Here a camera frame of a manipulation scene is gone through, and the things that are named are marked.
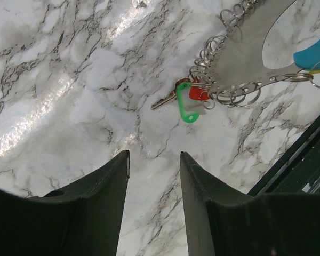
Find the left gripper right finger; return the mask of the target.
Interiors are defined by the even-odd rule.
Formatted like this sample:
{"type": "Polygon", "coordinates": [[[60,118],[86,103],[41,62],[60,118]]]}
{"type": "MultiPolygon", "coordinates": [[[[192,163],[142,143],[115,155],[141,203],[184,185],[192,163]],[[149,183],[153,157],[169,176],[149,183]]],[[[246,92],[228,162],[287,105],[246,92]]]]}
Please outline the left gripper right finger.
{"type": "Polygon", "coordinates": [[[180,179],[189,255],[320,255],[320,194],[249,196],[187,152],[180,179]]]}

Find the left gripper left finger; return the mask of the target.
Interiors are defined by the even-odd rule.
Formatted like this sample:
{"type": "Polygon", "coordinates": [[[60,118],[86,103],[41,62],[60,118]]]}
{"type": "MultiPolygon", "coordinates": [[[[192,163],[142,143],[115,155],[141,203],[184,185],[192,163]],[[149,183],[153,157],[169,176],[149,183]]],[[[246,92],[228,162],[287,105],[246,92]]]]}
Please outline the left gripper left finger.
{"type": "Polygon", "coordinates": [[[0,255],[115,255],[130,153],[43,197],[0,190],[0,255]]]}

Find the green key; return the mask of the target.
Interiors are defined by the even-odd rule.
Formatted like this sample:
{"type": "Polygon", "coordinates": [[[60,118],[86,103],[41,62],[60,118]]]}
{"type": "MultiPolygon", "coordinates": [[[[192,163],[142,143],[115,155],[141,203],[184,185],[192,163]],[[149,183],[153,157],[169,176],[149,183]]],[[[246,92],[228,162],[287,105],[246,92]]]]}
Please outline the green key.
{"type": "Polygon", "coordinates": [[[182,82],[177,86],[176,95],[181,119],[186,123],[194,123],[201,115],[206,115],[202,103],[189,97],[191,82],[182,82]]]}

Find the grey curved keyring holder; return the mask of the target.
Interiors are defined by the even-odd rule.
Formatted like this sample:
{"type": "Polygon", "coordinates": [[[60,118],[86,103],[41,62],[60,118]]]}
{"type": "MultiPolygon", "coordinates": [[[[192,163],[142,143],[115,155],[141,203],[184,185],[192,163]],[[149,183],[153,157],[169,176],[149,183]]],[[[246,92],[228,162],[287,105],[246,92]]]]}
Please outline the grey curved keyring holder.
{"type": "Polygon", "coordinates": [[[293,1],[240,1],[220,11],[225,33],[210,37],[194,61],[189,74],[192,86],[205,89],[214,102],[226,106],[246,106],[251,93],[254,103],[264,86],[277,82],[313,82],[312,70],[292,64],[269,69],[263,64],[266,37],[281,14],[293,1]]]}

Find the blue key tag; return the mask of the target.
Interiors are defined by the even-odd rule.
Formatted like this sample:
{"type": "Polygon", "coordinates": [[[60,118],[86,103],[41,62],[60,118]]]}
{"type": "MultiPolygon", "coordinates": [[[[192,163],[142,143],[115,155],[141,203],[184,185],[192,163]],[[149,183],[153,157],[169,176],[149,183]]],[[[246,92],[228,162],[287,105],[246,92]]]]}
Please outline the blue key tag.
{"type": "Polygon", "coordinates": [[[293,54],[297,67],[304,70],[320,70],[320,39],[312,46],[293,54]]]}

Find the small red key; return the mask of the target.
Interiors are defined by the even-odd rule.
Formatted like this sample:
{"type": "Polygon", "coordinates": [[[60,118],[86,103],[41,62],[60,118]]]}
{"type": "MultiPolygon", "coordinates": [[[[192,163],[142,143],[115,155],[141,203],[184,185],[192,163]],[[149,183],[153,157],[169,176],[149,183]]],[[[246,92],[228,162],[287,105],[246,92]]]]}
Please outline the small red key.
{"type": "Polygon", "coordinates": [[[172,89],[167,96],[159,99],[158,101],[156,101],[154,104],[151,105],[151,110],[156,110],[158,109],[159,107],[169,103],[169,102],[172,102],[174,100],[177,99],[177,87],[181,84],[181,83],[184,83],[184,82],[190,82],[190,79],[188,77],[184,77],[184,78],[181,78],[179,80],[176,81],[175,85],[174,85],[174,89],[172,89]]]}

